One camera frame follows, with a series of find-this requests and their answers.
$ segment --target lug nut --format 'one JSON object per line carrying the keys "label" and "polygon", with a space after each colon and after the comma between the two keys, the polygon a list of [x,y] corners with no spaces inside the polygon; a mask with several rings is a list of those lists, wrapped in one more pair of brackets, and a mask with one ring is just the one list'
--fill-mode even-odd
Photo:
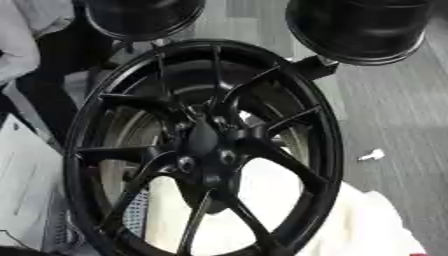
{"label": "lug nut", "polygon": [[185,129],[187,129],[188,128],[188,124],[187,123],[178,123],[178,124],[176,124],[176,130],[177,131],[183,131],[183,130],[185,130]]}
{"label": "lug nut", "polygon": [[224,164],[233,164],[236,159],[235,153],[230,150],[222,150],[220,153],[221,162]]}
{"label": "lug nut", "polygon": [[179,158],[178,165],[183,172],[190,172],[194,168],[194,159],[189,156]]}
{"label": "lug nut", "polygon": [[213,118],[213,121],[217,124],[225,124],[226,123],[226,119],[222,116],[216,116]]}

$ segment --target white cloth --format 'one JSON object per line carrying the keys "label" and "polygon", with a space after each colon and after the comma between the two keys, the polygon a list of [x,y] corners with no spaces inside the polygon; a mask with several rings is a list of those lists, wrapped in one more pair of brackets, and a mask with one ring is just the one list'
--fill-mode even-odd
{"label": "white cloth", "polygon": [[73,18],[70,0],[0,0],[0,85],[36,69],[35,38],[65,28]]}
{"label": "white cloth", "polygon": [[[302,184],[290,171],[263,159],[243,169],[239,197],[272,231],[294,206]],[[176,252],[190,213],[174,181],[151,183],[146,240]],[[216,255],[255,241],[250,229],[229,210],[206,215],[193,243],[193,255]],[[362,193],[343,183],[335,206],[298,256],[409,256],[423,247],[403,227],[391,203],[377,192]]]}

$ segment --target wheel spoke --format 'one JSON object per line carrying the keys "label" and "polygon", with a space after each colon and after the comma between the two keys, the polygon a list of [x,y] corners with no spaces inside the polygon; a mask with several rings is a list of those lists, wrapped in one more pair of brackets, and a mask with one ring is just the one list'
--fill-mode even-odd
{"label": "wheel spoke", "polygon": [[296,123],[303,121],[304,118],[318,113],[320,110],[321,110],[320,105],[317,105],[307,110],[301,111],[297,114],[289,115],[281,118],[278,121],[272,122],[267,125],[267,136],[269,138],[272,138],[275,135],[279,134],[280,132],[288,128],[291,128]]}
{"label": "wheel spoke", "polygon": [[249,208],[235,195],[230,192],[218,191],[219,199],[252,230],[257,240],[257,244],[265,251],[274,251],[275,248],[282,247],[280,243],[272,236],[266,227],[249,210]]}
{"label": "wheel spoke", "polygon": [[174,89],[169,86],[165,81],[165,62],[163,56],[157,55],[157,67],[158,67],[158,79],[162,87],[163,94],[168,97],[171,104],[177,106],[182,113],[187,116],[190,120],[194,119],[194,113],[185,105],[185,103],[179,98],[177,94],[174,93]]}
{"label": "wheel spoke", "polygon": [[123,160],[143,163],[157,158],[168,151],[168,146],[148,146],[129,148],[78,148],[77,154],[87,165],[98,164],[104,160]]}
{"label": "wheel spoke", "polygon": [[213,95],[210,100],[210,109],[214,109],[218,102],[221,101],[223,96],[222,88],[222,68],[221,68],[221,48],[213,47],[213,59],[212,59],[214,76],[214,88]]}
{"label": "wheel spoke", "polygon": [[305,166],[299,160],[283,151],[271,141],[259,138],[243,140],[241,148],[251,157],[260,157],[277,163],[295,173],[311,193],[319,194],[327,184],[327,180]]}
{"label": "wheel spoke", "polygon": [[165,82],[165,63],[163,60],[162,55],[157,54],[157,68],[158,68],[158,79],[159,83],[162,87],[162,91],[165,95],[167,95],[169,98],[172,97],[173,91],[171,88],[167,88],[166,82]]}
{"label": "wheel spoke", "polygon": [[198,205],[192,210],[188,219],[184,234],[177,249],[177,255],[191,255],[191,247],[193,245],[194,237],[198,231],[199,225],[202,222],[207,210],[210,208],[212,199],[210,191],[206,192]]}
{"label": "wheel spoke", "polygon": [[84,163],[91,165],[103,160],[123,160],[140,163],[144,156],[148,154],[148,147],[132,148],[79,148],[77,154]]}
{"label": "wheel spoke", "polygon": [[255,86],[262,84],[263,82],[268,81],[269,79],[274,78],[278,75],[278,67],[271,68],[254,78],[252,78],[249,82],[237,85],[233,87],[223,99],[223,104],[225,106],[229,106],[233,101],[237,100],[242,94],[247,93],[252,90]]}
{"label": "wheel spoke", "polygon": [[170,104],[155,97],[104,93],[100,95],[107,108],[127,106],[149,113],[171,114]]}
{"label": "wheel spoke", "polygon": [[112,209],[106,214],[104,220],[98,226],[101,229],[115,231],[122,225],[123,214],[134,198],[156,177],[169,176],[175,160],[174,151],[159,151],[152,159],[142,165],[137,175],[129,181],[123,193],[118,198]]}

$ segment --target white sleeve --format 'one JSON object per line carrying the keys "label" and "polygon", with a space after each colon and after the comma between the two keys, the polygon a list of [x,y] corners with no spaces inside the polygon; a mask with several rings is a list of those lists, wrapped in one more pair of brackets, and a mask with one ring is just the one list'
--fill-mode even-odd
{"label": "white sleeve", "polygon": [[0,84],[39,66],[36,42],[14,0],[0,0],[0,50]]}

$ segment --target black rim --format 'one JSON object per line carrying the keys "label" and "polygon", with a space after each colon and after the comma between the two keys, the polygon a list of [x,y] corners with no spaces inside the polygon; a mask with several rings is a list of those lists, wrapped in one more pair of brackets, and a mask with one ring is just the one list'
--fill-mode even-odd
{"label": "black rim", "polygon": [[387,65],[395,62],[399,62],[401,60],[406,59],[407,57],[414,54],[420,46],[423,44],[425,40],[425,33],[422,32],[419,40],[415,42],[414,45],[410,45],[408,49],[403,52],[397,53],[393,56],[387,57],[359,57],[359,56],[350,56],[339,54],[337,51],[325,45],[325,42],[319,42],[318,40],[313,40],[313,38],[309,38],[306,34],[302,33],[301,29],[298,27],[297,22],[295,21],[295,10],[298,8],[297,1],[290,1],[288,7],[286,9],[286,23],[288,24],[289,30],[291,33],[299,40],[303,45],[308,47],[310,50],[316,52],[319,55],[322,55],[326,58],[339,61],[341,63],[351,64],[351,65],[360,65],[360,66],[379,66],[379,65]]}
{"label": "black rim", "polygon": [[[214,81],[213,87],[208,89],[210,100],[194,109],[166,82],[167,67],[191,60],[209,61]],[[227,88],[222,80],[223,62],[255,66],[262,72]],[[142,84],[142,78],[154,74],[158,84],[151,87],[161,88],[160,96],[139,95],[136,88]],[[257,91],[261,83],[284,88],[297,100],[297,111],[247,127],[236,113],[239,106],[245,104],[244,95]],[[163,142],[133,148],[102,147],[102,127],[108,124],[104,124],[104,120],[113,116],[118,106],[147,111],[158,118],[163,127]],[[271,140],[296,124],[305,125],[313,135],[308,166]],[[146,243],[122,223],[124,210],[132,199],[158,176],[169,176],[193,185],[202,195],[192,207],[193,214],[176,255],[191,255],[195,232],[211,201],[219,201],[233,210],[257,240],[250,247],[226,255],[293,255],[327,217],[342,179],[340,133],[334,114],[320,91],[283,58],[233,41],[186,41],[147,52],[125,64],[89,96],[72,125],[66,150],[64,180],[71,209],[81,230],[103,255],[173,255]],[[228,186],[231,179],[228,173],[240,170],[248,160],[257,157],[291,170],[305,186],[294,209],[272,233]],[[127,183],[113,207],[98,196],[104,196],[104,189],[96,170],[99,162],[105,159],[140,165],[140,171]],[[210,172],[211,168],[204,167],[207,165],[220,171]],[[191,172],[193,166],[201,171]]]}

